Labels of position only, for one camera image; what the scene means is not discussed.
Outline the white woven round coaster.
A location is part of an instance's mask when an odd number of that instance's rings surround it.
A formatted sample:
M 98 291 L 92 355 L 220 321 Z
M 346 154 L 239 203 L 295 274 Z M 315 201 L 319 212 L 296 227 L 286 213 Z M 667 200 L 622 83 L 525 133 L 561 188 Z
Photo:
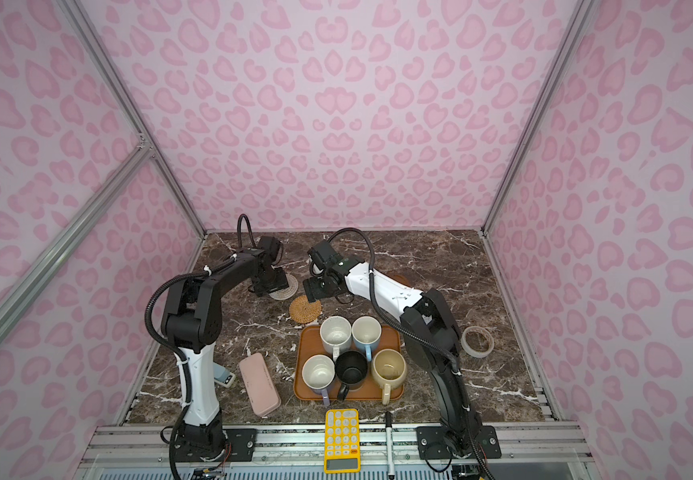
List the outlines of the white woven round coaster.
M 286 281 L 288 281 L 288 286 L 284 289 L 270 292 L 270 298 L 276 301 L 284 301 L 296 295 L 296 292 L 298 292 L 298 279 L 296 279 L 294 275 L 288 273 L 286 274 Z

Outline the rattan woven round coaster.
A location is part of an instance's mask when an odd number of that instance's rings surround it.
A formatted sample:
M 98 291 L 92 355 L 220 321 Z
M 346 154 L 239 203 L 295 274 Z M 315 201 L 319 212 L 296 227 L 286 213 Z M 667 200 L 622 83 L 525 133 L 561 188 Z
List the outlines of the rattan woven round coaster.
M 298 296 L 290 304 L 290 318 L 302 325 L 315 322 L 322 315 L 322 302 L 308 301 L 306 295 Z

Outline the white speckled mug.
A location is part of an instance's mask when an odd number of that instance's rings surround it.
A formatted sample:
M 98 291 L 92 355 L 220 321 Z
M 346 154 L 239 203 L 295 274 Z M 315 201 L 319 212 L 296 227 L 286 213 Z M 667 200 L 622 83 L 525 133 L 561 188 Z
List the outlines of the white speckled mug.
M 320 340 L 326 353 L 336 361 L 353 346 L 352 323 L 342 316 L 330 316 L 320 326 Z

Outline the light blue mug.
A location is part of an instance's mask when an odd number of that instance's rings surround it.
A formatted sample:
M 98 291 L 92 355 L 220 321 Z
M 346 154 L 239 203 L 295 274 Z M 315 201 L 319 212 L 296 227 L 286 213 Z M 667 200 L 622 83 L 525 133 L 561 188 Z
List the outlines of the light blue mug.
M 353 343 L 369 363 L 373 361 L 373 356 L 376 353 L 383 328 L 380 322 L 372 316 L 362 316 L 358 318 L 352 326 Z

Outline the brown wooden round coaster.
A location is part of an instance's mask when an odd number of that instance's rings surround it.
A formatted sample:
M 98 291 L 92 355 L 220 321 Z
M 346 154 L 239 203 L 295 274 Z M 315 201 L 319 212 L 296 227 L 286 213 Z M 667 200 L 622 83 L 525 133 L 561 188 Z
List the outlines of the brown wooden round coaster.
M 405 287 L 408 287 L 408 288 L 411 287 L 410 281 L 409 281 L 404 275 L 402 275 L 402 274 L 393 273 L 393 274 L 388 274 L 388 276 L 389 276 L 392 280 L 394 280 L 394 281 L 396 281 L 396 282 L 398 282 L 398 283 L 404 285 Z

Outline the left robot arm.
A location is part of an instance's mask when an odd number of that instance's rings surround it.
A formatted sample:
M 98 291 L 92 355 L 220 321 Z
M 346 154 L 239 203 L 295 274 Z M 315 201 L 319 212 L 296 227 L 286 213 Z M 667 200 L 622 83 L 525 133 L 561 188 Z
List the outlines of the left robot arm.
M 176 357 L 180 373 L 180 413 L 172 426 L 168 461 L 226 460 L 230 441 L 214 387 L 214 350 L 222 331 L 222 298 L 250 281 L 258 296 L 288 288 L 278 252 L 248 248 L 216 267 L 178 275 L 162 284 L 144 308 L 148 335 Z

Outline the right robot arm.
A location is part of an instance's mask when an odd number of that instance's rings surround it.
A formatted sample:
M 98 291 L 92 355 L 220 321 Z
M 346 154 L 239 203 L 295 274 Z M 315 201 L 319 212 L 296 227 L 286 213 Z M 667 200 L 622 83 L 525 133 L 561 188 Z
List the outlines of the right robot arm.
M 308 301 L 350 293 L 371 302 L 376 314 L 404 336 L 408 356 L 432 379 L 439 402 L 444 440 L 458 458 L 483 458 L 477 443 L 481 414 L 472 406 L 461 371 L 461 328 L 442 293 L 410 288 L 364 261 L 312 260 L 304 280 Z

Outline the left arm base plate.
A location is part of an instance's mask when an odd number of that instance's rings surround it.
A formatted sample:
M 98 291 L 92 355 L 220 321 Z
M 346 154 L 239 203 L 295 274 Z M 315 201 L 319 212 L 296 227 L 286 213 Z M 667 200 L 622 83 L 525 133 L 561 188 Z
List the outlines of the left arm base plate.
M 240 463 L 251 462 L 256 449 L 256 428 L 230 428 L 224 430 L 224 444 L 220 449 L 196 446 L 178 438 L 176 447 L 170 448 L 170 459 L 176 463 Z

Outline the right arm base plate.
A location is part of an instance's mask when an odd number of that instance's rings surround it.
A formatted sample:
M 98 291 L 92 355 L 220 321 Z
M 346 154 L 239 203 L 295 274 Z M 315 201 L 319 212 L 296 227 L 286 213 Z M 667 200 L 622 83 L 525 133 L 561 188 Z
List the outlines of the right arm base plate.
M 454 432 L 444 426 L 417 427 L 416 436 L 422 460 L 476 459 L 470 439 L 464 439 L 466 449 L 461 449 Z M 486 460 L 501 459 L 503 456 L 494 426 L 483 426 L 475 444 Z

